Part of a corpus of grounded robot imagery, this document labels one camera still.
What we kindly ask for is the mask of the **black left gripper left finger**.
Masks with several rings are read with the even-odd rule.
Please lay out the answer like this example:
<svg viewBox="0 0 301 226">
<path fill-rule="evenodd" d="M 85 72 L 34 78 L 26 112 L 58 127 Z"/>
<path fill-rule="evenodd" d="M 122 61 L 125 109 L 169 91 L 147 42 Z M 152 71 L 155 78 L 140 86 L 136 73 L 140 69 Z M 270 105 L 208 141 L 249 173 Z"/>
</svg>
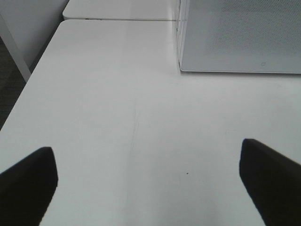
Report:
<svg viewBox="0 0 301 226">
<path fill-rule="evenodd" d="M 0 175 L 0 224 L 38 226 L 58 186 L 51 147 L 42 147 Z"/>
</svg>

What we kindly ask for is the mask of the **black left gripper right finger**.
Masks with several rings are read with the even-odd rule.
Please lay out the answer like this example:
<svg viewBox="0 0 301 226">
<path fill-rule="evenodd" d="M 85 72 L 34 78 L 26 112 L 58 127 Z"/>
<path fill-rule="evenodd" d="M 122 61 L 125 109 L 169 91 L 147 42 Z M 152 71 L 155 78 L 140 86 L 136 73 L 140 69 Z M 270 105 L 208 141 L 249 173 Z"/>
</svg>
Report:
<svg viewBox="0 0 301 226">
<path fill-rule="evenodd" d="M 267 226 L 301 224 L 301 166 L 255 139 L 244 139 L 239 175 Z"/>
</svg>

